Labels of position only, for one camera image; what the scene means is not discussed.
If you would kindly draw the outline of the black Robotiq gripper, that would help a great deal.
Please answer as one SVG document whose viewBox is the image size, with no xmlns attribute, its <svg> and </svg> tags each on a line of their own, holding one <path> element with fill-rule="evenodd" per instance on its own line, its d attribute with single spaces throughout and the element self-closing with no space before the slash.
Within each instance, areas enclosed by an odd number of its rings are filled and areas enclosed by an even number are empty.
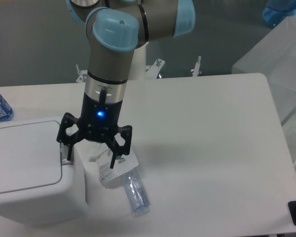
<svg viewBox="0 0 296 237">
<path fill-rule="evenodd" d="M 122 101 L 110 104 L 101 104 L 84 95 L 80 118 L 66 112 L 61 120 L 56 141 L 68 147 L 67 161 L 72 160 L 72 151 L 76 143 L 86 139 L 97 143 L 104 143 L 102 134 L 105 134 L 105 143 L 112 151 L 110 169 L 114 168 L 115 160 L 122 155 L 129 155 L 132 141 L 131 125 L 119 127 L 118 119 Z M 78 130 L 68 135 L 66 130 L 74 124 Z M 119 134 L 124 140 L 120 145 L 115 135 Z"/>
</svg>

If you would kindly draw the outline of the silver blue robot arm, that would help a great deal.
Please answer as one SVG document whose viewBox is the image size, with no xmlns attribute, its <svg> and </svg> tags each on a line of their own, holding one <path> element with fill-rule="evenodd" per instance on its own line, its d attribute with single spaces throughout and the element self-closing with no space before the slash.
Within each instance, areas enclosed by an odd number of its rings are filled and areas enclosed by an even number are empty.
<svg viewBox="0 0 296 237">
<path fill-rule="evenodd" d="M 67 147 L 67 161 L 82 140 L 104 143 L 112 161 L 128 155 L 132 127 L 118 126 L 134 51 L 146 43 L 191 32 L 190 0 L 69 0 L 72 17 L 85 24 L 90 45 L 80 117 L 65 113 L 56 140 Z"/>
</svg>

